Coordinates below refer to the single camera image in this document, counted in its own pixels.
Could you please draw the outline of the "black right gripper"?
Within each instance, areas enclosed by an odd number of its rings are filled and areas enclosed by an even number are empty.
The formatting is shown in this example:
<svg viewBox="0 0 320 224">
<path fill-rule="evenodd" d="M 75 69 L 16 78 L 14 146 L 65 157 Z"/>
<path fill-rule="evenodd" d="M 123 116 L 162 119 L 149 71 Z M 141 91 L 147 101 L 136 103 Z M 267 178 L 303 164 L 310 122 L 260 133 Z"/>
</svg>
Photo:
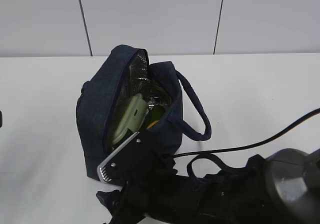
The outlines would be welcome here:
<svg viewBox="0 0 320 224">
<path fill-rule="evenodd" d="M 121 190 L 98 191 L 96 197 L 112 216 L 111 224 L 138 224 L 149 217 L 177 224 L 178 178 L 127 181 Z"/>
</svg>

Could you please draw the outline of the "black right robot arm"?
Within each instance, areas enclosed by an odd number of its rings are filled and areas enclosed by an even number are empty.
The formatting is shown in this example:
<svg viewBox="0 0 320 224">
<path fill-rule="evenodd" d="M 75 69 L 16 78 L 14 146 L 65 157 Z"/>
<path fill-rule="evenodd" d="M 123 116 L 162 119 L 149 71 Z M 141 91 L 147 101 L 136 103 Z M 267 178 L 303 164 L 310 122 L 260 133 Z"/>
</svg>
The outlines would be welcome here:
<svg viewBox="0 0 320 224">
<path fill-rule="evenodd" d="M 129 181 L 96 197 L 113 224 L 149 217 L 169 224 L 317 224 L 320 221 L 320 152 L 286 148 L 232 168 L 202 155 L 220 171 L 196 179 L 173 172 Z"/>
</svg>

